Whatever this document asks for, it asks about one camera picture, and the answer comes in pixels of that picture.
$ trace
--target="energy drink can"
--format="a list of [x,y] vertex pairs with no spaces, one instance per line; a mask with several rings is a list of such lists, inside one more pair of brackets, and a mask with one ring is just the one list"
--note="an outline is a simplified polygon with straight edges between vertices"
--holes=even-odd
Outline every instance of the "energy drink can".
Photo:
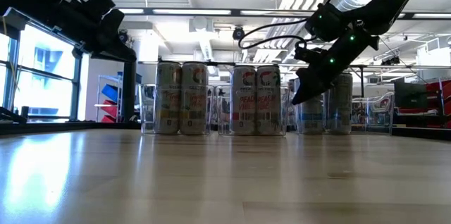
[[333,82],[334,87],[325,93],[327,99],[328,132],[335,135],[351,133],[352,75],[340,74]]
[[253,66],[235,66],[232,72],[230,93],[230,130],[239,135],[255,132],[257,85]]
[[209,126],[206,109],[207,66],[202,62],[183,63],[182,75],[180,132],[187,135],[205,134]]
[[278,66],[257,68],[257,132],[278,135],[282,131],[280,70]]
[[164,61],[156,66],[155,133],[178,132],[181,80],[182,67],[179,63]]

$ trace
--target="fluorescent light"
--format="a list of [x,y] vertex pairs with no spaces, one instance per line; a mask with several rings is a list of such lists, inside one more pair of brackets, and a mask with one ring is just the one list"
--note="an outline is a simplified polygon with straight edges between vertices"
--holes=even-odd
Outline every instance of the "fluorescent light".
[[230,15],[230,10],[215,9],[153,9],[154,14]]
[[144,13],[144,9],[139,8],[120,8],[119,11],[122,13]]
[[451,13],[415,13],[414,18],[451,18]]
[[242,10],[241,15],[267,15],[267,16],[288,16],[288,17],[310,17],[313,12],[290,11],[290,10]]

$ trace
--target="can lid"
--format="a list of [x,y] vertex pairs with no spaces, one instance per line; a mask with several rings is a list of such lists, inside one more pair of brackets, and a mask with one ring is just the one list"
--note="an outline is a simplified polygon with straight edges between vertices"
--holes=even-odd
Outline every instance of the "can lid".
[[175,61],[159,61],[158,63],[174,63],[174,64],[180,65],[179,62],[175,62]]
[[186,61],[186,62],[184,62],[184,63],[183,63],[183,65],[185,65],[185,64],[189,64],[189,63],[201,63],[201,64],[204,64],[204,65],[206,65],[206,63],[205,63],[205,62],[201,62],[201,61]]
[[257,68],[265,68],[265,67],[268,67],[268,68],[278,68],[279,67],[279,65],[276,65],[276,64],[274,64],[274,65],[264,65],[264,66],[259,66],[259,67],[257,67]]
[[239,67],[239,68],[253,68],[253,69],[255,69],[254,66],[248,66],[248,65],[236,65],[236,66],[233,66],[233,67],[234,67],[234,68]]

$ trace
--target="white wall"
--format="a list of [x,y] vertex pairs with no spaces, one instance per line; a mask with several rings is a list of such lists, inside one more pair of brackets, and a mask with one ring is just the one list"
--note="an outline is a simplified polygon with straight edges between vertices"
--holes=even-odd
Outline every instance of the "white wall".
[[142,76],[142,84],[155,84],[156,65],[137,64],[136,73]]
[[[428,51],[421,47],[416,52],[416,64],[418,66],[451,66],[450,48],[434,49]],[[421,70],[419,76],[424,80],[451,76],[451,70]]]
[[[99,59],[90,59],[89,56],[83,56],[82,61],[82,87],[80,90],[80,101],[78,119],[79,120],[94,120],[96,121],[96,108],[94,105],[97,103],[97,85],[99,81],[99,75],[117,75],[118,71],[123,71],[123,63],[115,61],[105,61]],[[101,88],[107,83],[107,81],[101,81]],[[100,103],[105,98],[101,95]]]
[[[365,97],[379,97],[388,92],[394,92],[395,86],[391,85],[366,85],[364,86],[364,95]],[[361,96],[361,87],[360,85],[352,86],[352,95],[353,96]]]

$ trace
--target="table surface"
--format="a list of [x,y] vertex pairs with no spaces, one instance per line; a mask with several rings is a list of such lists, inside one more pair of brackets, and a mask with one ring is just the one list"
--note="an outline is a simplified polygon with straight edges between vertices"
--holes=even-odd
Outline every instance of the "table surface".
[[389,136],[0,138],[0,223],[450,223],[451,144]]

